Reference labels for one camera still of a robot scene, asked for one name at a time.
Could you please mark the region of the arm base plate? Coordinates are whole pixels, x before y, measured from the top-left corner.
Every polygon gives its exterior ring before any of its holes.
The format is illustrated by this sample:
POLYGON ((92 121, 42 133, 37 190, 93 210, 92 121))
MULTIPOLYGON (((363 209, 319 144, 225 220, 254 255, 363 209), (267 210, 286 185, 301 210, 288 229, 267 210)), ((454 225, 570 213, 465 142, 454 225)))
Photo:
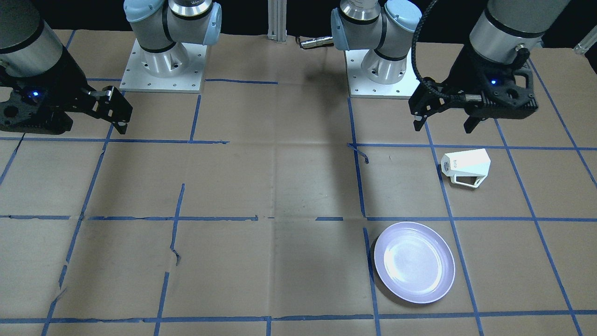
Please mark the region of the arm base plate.
POLYGON ((349 96, 408 99, 419 81, 412 70, 411 51, 401 60, 387 60, 373 49, 345 51, 349 96))
POLYGON ((206 45, 187 43, 149 53, 135 41, 119 88, 140 93, 200 94, 207 54, 206 45))

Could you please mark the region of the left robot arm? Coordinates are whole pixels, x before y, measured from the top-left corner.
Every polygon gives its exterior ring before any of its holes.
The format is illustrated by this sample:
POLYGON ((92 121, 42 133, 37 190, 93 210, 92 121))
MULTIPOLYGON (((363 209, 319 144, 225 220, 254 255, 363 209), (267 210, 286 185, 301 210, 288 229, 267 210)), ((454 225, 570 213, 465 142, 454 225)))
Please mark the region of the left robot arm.
POLYGON ((424 22, 435 6, 422 12, 409 0, 342 0, 331 11, 331 36, 339 50, 366 50, 362 69, 381 84, 401 78, 408 62, 419 81, 409 98, 414 128, 446 109, 467 114, 471 133, 486 119, 526 119, 537 109, 531 50, 569 4, 567 0, 489 0, 473 26, 448 77, 438 83, 422 77, 416 60, 424 22))

